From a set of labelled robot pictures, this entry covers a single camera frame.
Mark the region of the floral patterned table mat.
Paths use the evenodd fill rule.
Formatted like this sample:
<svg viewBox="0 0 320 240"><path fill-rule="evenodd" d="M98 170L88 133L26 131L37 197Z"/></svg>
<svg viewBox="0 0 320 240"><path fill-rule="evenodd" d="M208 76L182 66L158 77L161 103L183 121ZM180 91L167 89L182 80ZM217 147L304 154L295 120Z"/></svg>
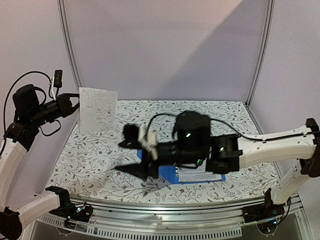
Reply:
<svg viewBox="0 0 320 240"><path fill-rule="evenodd" d="M74 128L48 180L49 186L73 196L146 204L194 204L227 202L261 197L279 181L272 163L254 165L226 175L225 181L170 184L163 178L140 180L114 169L137 163L134 150L118 147L123 126L147 124L157 114L197 111L214 118L212 134L229 134L237 129L252 135L258 131L245 106L237 101L122 100L117 104L116 127L111 131L80 134ZM171 140L173 116L158 116L152 122L160 141Z"/></svg>

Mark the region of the aluminium front rail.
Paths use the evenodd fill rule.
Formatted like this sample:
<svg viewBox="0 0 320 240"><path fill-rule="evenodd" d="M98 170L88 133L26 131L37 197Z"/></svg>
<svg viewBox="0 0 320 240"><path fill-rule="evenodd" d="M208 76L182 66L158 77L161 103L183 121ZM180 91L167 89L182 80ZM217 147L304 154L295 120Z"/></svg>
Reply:
<svg viewBox="0 0 320 240"><path fill-rule="evenodd" d="M274 224L284 216L260 215L254 207L262 205L261 197L230 202L148 204L141 202L123 202L72 196L75 203L86 202L93 208L88 223L78 221L78 227L111 225L119 228L137 228L150 226L168 228L223 227L232 224Z"/></svg>

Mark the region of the hand drawn sketch paper sheet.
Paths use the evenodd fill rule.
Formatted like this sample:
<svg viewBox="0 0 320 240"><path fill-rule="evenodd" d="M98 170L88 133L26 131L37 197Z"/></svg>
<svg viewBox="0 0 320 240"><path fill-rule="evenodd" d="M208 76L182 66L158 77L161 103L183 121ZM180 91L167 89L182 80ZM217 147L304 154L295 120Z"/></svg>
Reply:
<svg viewBox="0 0 320 240"><path fill-rule="evenodd" d="M81 134L112 130L116 125L118 93L98 88L79 88L78 129Z"/></svg>

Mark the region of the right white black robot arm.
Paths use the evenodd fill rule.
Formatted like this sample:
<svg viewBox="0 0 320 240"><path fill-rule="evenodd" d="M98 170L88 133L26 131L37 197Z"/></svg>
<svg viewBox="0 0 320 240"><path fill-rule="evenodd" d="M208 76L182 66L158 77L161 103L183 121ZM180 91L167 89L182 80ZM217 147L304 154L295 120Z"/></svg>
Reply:
<svg viewBox="0 0 320 240"><path fill-rule="evenodd" d="M239 132L213 136L211 118L185 112L175 119L172 141L158 142L149 125L127 124L121 148L140 150L140 163L117 170L142 180L157 178L162 166L196 169L205 166L214 174L237 172L257 164L296 160L285 177L264 198L282 205L303 183L320 175L320 130L313 119L296 129L249 136Z"/></svg>

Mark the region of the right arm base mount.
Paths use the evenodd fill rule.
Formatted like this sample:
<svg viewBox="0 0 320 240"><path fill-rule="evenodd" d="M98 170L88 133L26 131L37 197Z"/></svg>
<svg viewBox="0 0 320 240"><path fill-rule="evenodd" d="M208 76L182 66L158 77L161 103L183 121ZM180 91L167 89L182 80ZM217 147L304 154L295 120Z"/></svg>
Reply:
<svg viewBox="0 0 320 240"><path fill-rule="evenodd" d="M267 201L246 206L241 210L245 223L256 222L258 231L263 235L269 236L273 235L278 226L287 218L291 206L291 197L286 201L287 210L284 208L285 204L267 206L266 203Z"/></svg>

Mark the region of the blue folder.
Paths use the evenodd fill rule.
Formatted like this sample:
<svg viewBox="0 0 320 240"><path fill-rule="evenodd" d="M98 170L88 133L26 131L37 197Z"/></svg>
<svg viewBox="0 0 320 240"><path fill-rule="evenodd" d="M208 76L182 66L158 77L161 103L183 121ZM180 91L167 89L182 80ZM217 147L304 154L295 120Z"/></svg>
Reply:
<svg viewBox="0 0 320 240"><path fill-rule="evenodd" d="M172 185L178 184L203 184L212 182L224 182L224 181L199 181L199 182L178 182L178 178L175 176L175 167L171 165L160 166L158 169L158 177L168 181Z"/></svg>

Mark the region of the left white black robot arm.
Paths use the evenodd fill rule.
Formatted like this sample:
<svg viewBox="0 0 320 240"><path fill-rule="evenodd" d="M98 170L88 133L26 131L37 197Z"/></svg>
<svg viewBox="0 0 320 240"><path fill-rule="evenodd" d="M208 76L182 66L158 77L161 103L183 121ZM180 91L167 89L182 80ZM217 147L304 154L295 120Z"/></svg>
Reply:
<svg viewBox="0 0 320 240"><path fill-rule="evenodd" d="M12 97L14 121L4 134L0 153L0 234L7 240L17 240L27 225L48 212L68 218L77 211L69 192L56 186L47 187L41 194L16 207L6 205L14 173L30 150L40 127L72 115L80 105L73 105L71 98L77 97L77 93L62 93L52 101L39 102L34 90L16 92Z"/></svg>

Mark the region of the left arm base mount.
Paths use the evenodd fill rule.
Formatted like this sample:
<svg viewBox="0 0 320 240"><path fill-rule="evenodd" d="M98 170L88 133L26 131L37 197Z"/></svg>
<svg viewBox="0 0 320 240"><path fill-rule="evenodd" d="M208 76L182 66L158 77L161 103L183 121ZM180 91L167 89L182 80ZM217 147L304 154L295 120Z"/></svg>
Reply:
<svg viewBox="0 0 320 240"><path fill-rule="evenodd" d="M49 211L49 213L64 218L63 227L74 230L77 222L88 223L93 211L93 207L84 202L79 204L71 203L69 206L59 207Z"/></svg>

